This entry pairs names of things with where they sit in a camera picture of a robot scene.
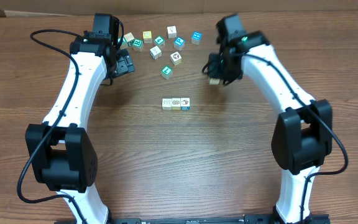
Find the green letter L block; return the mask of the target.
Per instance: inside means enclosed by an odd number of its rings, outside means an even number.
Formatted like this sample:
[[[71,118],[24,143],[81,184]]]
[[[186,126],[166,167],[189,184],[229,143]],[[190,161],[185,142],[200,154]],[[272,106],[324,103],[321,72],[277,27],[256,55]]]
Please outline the green letter L block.
[[[172,77],[173,75],[173,69],[169,66],[164,66],[161,70],[161,75],[165,78],[165,79],[169,79]]]

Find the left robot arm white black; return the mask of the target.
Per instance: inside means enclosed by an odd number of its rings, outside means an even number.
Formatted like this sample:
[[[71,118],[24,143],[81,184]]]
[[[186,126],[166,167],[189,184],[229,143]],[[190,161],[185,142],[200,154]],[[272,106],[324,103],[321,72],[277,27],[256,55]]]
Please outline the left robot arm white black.
[[[62,52],[70,59],[70,66],[57,100],[42,123],[28,125],[25,132],[29,160],[17,183],[22,201],[62,198],[75,216],[74,223],[113,222],[94,184],[98,157],[87,125],[102,82],[134,71],[128,51],[121,49],[123,40],[124,26],[118,18],[95,14],[92,31],[76,34],[69,52]],[[24,197],[22,183],[29,168],[37,182],[54,192],[52,196]]]

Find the white engraved block blue side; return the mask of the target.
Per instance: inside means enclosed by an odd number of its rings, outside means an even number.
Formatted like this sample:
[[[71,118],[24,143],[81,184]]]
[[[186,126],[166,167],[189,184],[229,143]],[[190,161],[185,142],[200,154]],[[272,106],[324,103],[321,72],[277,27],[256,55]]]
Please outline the white engraved block blue side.
[[[162,109],[163,110],[172,110],[172,99],[171,98],[163,98],[162,99]]]

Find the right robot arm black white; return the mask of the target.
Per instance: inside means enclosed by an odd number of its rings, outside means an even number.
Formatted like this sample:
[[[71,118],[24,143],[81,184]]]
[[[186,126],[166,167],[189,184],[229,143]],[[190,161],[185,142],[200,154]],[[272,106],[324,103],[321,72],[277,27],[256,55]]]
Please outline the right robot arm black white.
[[[203,73],[212,85],[228,85],[248,76],[278,115],[271,149],[282,168],[280,196],[270,223],[329,223],[309,210],[315,176],[332,151],[333,111],[315,100],[286,71],[261,31],[248,33],[237,14],[217,24],[219,52],[209,55]]]

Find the white block yellow side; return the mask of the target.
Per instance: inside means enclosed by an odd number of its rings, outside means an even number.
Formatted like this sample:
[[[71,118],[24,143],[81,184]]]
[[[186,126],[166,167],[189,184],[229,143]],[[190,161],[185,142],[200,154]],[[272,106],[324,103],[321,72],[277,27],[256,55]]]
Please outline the white block yellow side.
[[[181,110],[181,98],[172,98],[172,110]]]

